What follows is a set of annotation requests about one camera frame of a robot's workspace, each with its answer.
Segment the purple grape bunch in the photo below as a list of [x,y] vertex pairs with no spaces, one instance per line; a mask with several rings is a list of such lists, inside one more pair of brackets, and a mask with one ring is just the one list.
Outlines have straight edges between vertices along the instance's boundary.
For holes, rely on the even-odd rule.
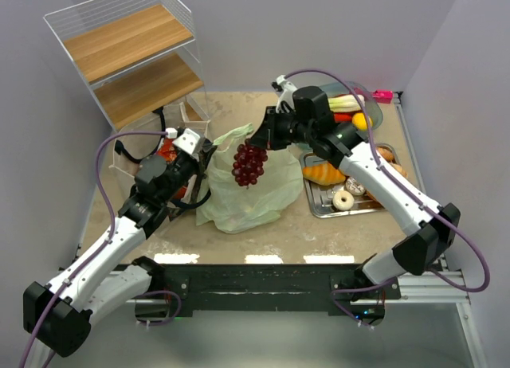
[[244,142],[237,147],[233,156],[232,175],[241,187],[256,185],[264,174],[264,163],[268,160],[266,150]]

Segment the green avocado print bag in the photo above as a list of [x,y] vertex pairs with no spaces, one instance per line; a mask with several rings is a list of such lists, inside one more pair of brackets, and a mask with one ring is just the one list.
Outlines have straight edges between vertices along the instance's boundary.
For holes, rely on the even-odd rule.
[[254,132],[251,123],[216,138],[218,149],[206,169],[199,197],[210,193],[196,209],[196,224],[212,221],[223,233],[240,233],[278,220],[304,188],[297,158],[288,150],[270,151],[257,184],[239,186],[231,174],[237,146]]

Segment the beige canvas tote bag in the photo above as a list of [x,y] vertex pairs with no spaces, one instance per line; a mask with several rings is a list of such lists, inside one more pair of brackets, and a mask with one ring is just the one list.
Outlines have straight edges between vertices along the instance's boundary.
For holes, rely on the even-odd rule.
[[[133,123],[128,124],[120,131],[130,133],[132,131],[158,131],[166,127],[188,127],[205,137],[211,137],[210,120],[198,114],[198,109],[189,102],[168,104],[166,107],[152,112]],[[153,135],[127,135],[119,138],[124,149],[134,159],[148,156],[159,146],[159,138]],[[139,165],[132,162],[126,155],[114,150],[112,152],[112,164],[109,167],[115,176],[123,200],[129,197],[131,187],[134,185],[135,174]]]

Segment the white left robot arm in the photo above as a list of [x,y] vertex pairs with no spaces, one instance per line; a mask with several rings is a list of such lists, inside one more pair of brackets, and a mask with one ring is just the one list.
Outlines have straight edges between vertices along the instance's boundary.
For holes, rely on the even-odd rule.
[[69,267],[47,284],[33,282],[23,293],[23,327],[28,344],[45,344],[51,355],[68,357],[88,337],[93,325],[128,299],[145,296],[162,269],[153,260],[134,262],[113,280],[109,273],[167,219],[170,208],[190,208],[175,200],[192,179],[205,174],[216,147],[192,131],[171,135],[176,157],[142,159],[128,199],[111,212],[105,233]]

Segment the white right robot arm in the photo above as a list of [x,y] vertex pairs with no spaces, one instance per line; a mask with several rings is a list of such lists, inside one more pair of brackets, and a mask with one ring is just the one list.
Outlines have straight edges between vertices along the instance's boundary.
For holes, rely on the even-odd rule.
[[266,108],[250,144],[271,151],[308,144],[316,156],[364,186],[399,224],[405,239],[365,261],[355,286],[383,284],[406,272],[421,275],[453,243],[459,209],[427,197],[371,146],[367,134],[351,123],[337,123],[320,88],[299,88],[292,100],[284,112]]

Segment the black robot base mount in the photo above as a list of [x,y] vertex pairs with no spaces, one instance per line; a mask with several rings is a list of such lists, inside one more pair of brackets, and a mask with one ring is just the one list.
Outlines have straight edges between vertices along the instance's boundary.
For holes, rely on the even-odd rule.
[[151,276],[148,304],[139,319],[196,311],[299,311],[341,315],[339,305],[376,323],[383,303],[400,299],[397,280],[373,289],[358,264],[158,264],[142,256],[133,265]]

